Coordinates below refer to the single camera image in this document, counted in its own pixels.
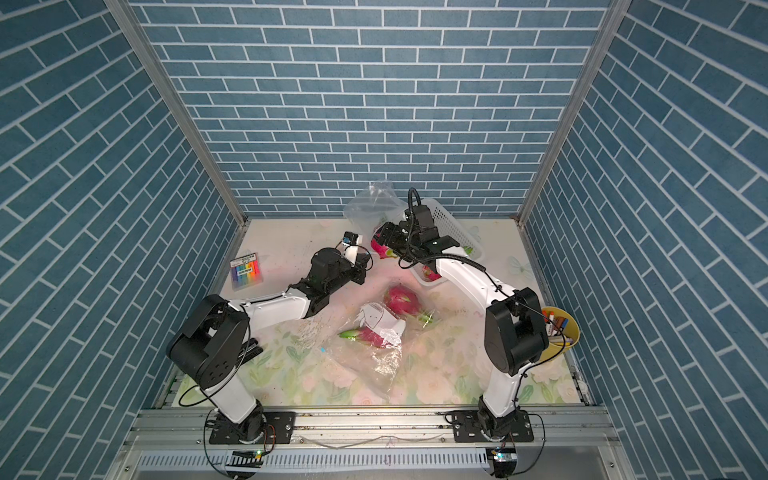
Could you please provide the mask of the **zip-top bag with label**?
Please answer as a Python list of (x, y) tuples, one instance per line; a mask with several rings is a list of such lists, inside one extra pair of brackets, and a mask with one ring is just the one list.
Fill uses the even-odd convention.
[(353, 232), (371, 240), (384, 223), (402, 220), (405, 210), (406, 203), (395, 193), (393, 183), (376, 181), (344, 206), (343, 215), (354, 226)]

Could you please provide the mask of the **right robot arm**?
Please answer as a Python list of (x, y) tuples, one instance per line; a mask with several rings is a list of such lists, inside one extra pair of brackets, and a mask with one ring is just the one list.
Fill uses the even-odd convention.
[(484, 311), (484, 348), (494, 370), (479, 399), (478, 423), (492, 440), (510, 435), (524, 376), (549, 346), (536, 293), (503, 285), (457, 240), (439, 233), (424, 204), (409, 206), (398, 223), (383, 223), (373, 239), (400, 259), (428, 267)]

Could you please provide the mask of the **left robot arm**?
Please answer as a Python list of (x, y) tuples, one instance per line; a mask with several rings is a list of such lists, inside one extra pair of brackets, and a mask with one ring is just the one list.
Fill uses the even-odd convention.
[(234, 428), (237, 440), (252, 443), (265, 431), (266, 419), (262, 404), (237, 371), (255, 357), (254, 333), (315, 316), (347, 283), (363, 284), (372, 265), (372, 255), (364, 247), (326, 247), (313, 255), (307, 276), (279, 294), (250, 301), (209, 295), (170, 340), (166, 355), (195, 381), (219, 418)]

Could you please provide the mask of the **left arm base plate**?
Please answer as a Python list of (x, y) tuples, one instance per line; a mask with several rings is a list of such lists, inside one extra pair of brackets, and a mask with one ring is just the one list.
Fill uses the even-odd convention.
[(212, 445), (289, 444), (295, 420), (294, 411), (256, 411), (236, 424), (217, 413), (206, 421), (207, 441)]

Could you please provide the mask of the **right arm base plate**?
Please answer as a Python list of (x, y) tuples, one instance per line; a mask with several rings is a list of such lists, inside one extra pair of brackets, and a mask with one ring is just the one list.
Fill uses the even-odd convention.
[(534, 433), (528, 412), (516, 410), (502, 418), (488, 411), (453, 410), (444, 415), (456, 443), (529, 443)]

